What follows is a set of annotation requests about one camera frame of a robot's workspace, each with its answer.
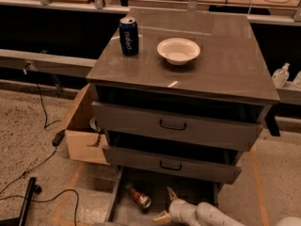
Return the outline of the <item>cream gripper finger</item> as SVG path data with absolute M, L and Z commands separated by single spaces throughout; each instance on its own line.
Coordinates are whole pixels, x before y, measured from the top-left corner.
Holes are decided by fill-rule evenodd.
M 171 187 L 167 187 L 167 192 L 171 201 L 175 201 L 178 199 L 178 196 Z
M 164 210 L 159 215 L 154 217 L 152 221 L 157 224 L 168 224 L 172 221 L 172 217 L 167 210 Z

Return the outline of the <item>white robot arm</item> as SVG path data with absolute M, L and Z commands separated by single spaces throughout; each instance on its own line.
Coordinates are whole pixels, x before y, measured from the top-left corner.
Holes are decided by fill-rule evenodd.
M 178 222 L 187 226 L 245 226 L 207 202 L 194 205 L 180 199 L 171 187 L 168 187 L 167 191 L 171 204 L 168 210 L 153 218 L 154 223 Z

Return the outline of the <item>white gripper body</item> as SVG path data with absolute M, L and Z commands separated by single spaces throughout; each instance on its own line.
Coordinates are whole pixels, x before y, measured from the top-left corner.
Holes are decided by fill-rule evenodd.
M 187 224 L 188 226 L 198 226 L 196 214 L 197 207 L 182 199 L 176 199 L 169 206 L 169 214 L 173 221 Z

